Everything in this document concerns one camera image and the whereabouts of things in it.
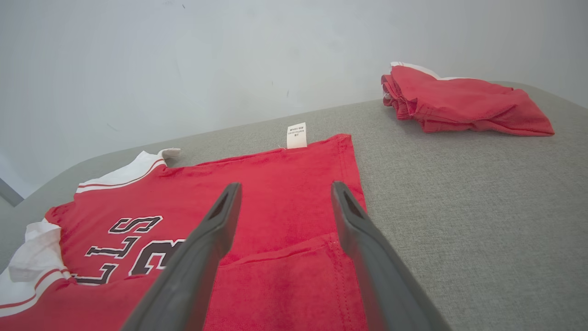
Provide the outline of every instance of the red stripe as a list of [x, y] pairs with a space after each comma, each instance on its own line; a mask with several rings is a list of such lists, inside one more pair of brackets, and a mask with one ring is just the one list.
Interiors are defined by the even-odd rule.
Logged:
[[[50, 271], [48, 271], [47, 273], [45, 273], [45, 274], [43, 275], [43, 277], [39, 278], [39, 281], [38, 281], [38, 282], [37, 282], [37, 284], [35, 285], [35, 291], [37, 290], [37, 287], [39, 287], [39, 285], [41, 284], [41, 282], [42, 282], [42, 281], [43, 281], [45, 278], [47, 278], [47, 277], [48, 277], [50, 274], [52, 274], [52, 273], [54, 273], [54, 272], [58, 272], [58, 271], [59, 271], [59, 269], [53, 269], [53, 270], [50, 270]], [[3, 308], [10, 308], [10, 307], [16, 307], [16, 306], [20, 306], [20, 305], [22, 305], [22, 304], [25, 304], [25, 303], [27, 303], [27, 302], [31, 301], [31, 300], [32, 300], [32, 299], [34, 299], [35, 297], [36, 297], [36, 293], [35, 293], [35, 294], [33, 294], [33, 296], [32, 296], [32, 297], [30, 297], [30, 298], [28, 298], [28, 299], [26, 299], [26, 300], [24, 300], [24, 301], [21, 301], [21, 302], [17, 302], [17, 303], [8, 303], [8, 304], [0, 304], [0, 309], [3, 309]]]
[[147, 175], [148, 175], [148, 174], [151, 172], [151, 170], [153, 170], [153, 167], [155, 166], [155, 164], [156, 164], [157, 162], [159, 162], [159, 161], [163, 161], [163, 159], [162, 159], [162, 158], [160, 158], [160, 159], [158, 159], [157, 161], [155, 161], [155, 162], [154, 162], [154, 163], [151, 165], [151, 168], [149, 168], [149, 170], [147, 170], [147, 172], [146, 172], [146, 173], [145, 173], [143, 176], [140, 176], [139, 178], [135, 178], [135, 179], [133, 179], [133, 180], [129, 180], [129, 181], [127, 181], [126, 183], [122, 183], [122, 184], [88, 184], [88, 185], [80, 185], [80, 186], [78, 186], [78, 188], [84, 188], [84, 187], [89, 187], [89, 186], [108, 186], [108, 187], [110, 187], [110, 186], [120, 186], [120, 185], [126, 185], [126, 184], [129, 184], [129, 183], [130, 183], [130, 182], [132, 182], [132, 181], [139, 180], [139, 179], [141, 179], [141, 178], [143, 178], [143, 177], [147, 176]]

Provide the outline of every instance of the gray tabletop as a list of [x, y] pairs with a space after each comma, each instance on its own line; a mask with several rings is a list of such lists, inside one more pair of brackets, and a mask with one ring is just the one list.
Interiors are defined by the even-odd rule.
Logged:
[[379, 100], [309, 112], [84, 161], [2, 221], [1, 267], [25, 226], [78, 183], [142, 150], [179, 147], [170, 166], [258, 153], [306, 122], [308, 140], [352, 135], [367, 212], [456, 330], [588, 328], [588, 110], [523, 84], [556, 135], [425, 134]]

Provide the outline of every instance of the red jersey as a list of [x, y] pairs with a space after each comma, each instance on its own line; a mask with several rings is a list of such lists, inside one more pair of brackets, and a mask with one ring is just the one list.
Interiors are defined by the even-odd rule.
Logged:
[[231, 182], [241, 211], [205, 329], [367, 329], [330, 202], [344, 181], [365, 208], [349, 135], [168, 168], [178, 152], [142, 152], [29, 225], [0, 275], [0, 329], [118, 330]]

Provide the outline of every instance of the care label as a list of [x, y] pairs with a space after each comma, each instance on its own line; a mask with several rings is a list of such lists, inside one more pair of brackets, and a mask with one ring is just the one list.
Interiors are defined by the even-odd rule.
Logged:
[[286, 133], [286, 147], [290, 149], [306, 146], [306, 122], [288, 127]]

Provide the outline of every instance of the folded red cloth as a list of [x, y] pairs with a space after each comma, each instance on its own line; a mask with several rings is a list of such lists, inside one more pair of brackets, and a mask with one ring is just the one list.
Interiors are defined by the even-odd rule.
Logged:
[[384, 105], [396, 109], [396, 118], [414, 119], [426, 133], [554, 134], [549, 119], [523, 90], [471, 78], [439, 78], [410, 64], [394, 65], [390, 75], [382, 76], [382, 87]]

